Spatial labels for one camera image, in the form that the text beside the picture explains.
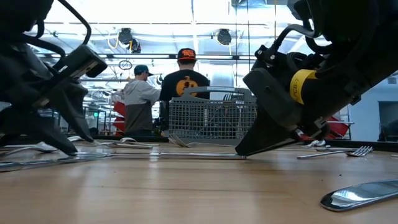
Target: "table surface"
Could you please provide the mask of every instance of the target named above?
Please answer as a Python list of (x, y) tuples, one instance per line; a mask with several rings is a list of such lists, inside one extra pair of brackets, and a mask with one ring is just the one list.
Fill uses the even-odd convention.
[[(172, 144), (154, 150), (234, 152)], [(375, 152), (364, 158), (296, 159), (313, 153), (296, 146), (245, 161), (114, 157), (1, 173), (0, 223), (396, 223), (398, 200), (344, 213), (325, 210), (319, 201), (343, 187), (396, 179), (398, 158)], [(23, 152), (7, 159), (49, 157), (62, 155)]]

